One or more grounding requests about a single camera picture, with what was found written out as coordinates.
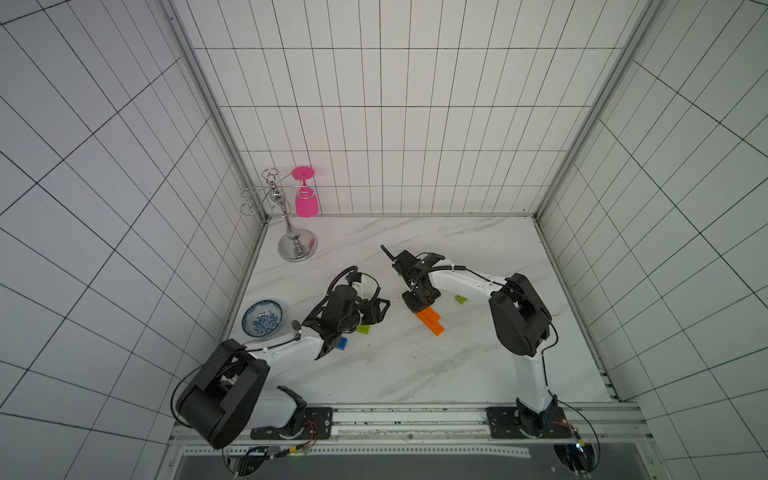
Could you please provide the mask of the orange lego brick bottom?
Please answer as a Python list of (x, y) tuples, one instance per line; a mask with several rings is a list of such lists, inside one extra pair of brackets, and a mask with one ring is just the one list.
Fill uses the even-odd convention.
[(440, 336), (444, 332), (444, 327), (439, 323), (428, 322), (426, 326), (435, 336)]

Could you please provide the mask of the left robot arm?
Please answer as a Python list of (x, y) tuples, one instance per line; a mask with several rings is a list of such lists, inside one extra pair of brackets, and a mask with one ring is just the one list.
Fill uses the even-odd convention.
[(195, 430), (215, 449), (231, 444), (245, 430), (263, 430), (282, 438), (316, 434), (307, 417), (307, 402), (276, 383), (283, 372), (318, 360), (344, 343), (361, 326), (382, 322), (391, 302), (363, 298), (360, 282), (331, 287), (305, 320), (293, 323), (295, 333), (272, 347), (248, 348), (229, 339), (175, 389), (170, 407), (180, 424)]

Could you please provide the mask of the orange lego brick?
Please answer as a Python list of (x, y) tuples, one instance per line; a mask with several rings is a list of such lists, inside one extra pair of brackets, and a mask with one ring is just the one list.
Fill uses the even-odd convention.
[(440, 336), (444, 332), (444, 327), (439, 323), (428, 322), (426, 326), (435, 336)]
[(441, 319), (440, 315), (431, 307), (427, 307), (422, 311), (416, 313), (416, 316), (423, 322), (435, 322), (438, 323)]
[(417, 314), (417, 317), (425, 324), (428, 325), (430, 328), (437, 328), (441, 327), (440, 325), (440, 315), (437, 314), (433, 309), (426, 308), (419, 312)]

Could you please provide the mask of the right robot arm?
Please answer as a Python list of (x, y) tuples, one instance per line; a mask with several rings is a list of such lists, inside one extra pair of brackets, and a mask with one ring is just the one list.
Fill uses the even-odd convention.
[(433, 327), (438, 316), (432, 305), (447, 291), (488, 306), (501, 345), (513, 355), (517, 378), (513, 424), (528, 438), (538, 438), (557, 421), (557, 397), (547, 384), (543, 351), (552, 331), (552, 315), (522, 274), (494, 277), (458, 265), (429, 252), (416, 256), (407, 250), (389, 254), (392, 267), (404, 280), (406, 307)]

